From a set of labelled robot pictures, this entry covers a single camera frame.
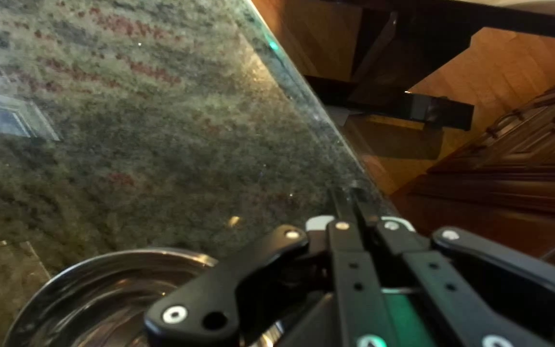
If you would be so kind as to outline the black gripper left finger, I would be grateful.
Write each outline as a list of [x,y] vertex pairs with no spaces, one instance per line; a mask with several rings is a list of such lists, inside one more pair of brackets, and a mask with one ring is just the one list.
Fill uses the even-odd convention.
[[362,244],[350,198],[329,190],[333,219],[327,225],[333,290],[341,342],[344,347],[387,347],[383,298],[375,288],[373,261]]

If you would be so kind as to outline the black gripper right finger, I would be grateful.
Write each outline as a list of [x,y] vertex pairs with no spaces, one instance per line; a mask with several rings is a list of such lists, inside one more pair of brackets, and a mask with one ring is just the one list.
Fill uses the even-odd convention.
[[533,347],[531,333],[497,313],[450,259],[414,227],[381,211],[364,188],[350,190],[352,211],[383,282],[410,282],[437,347]]

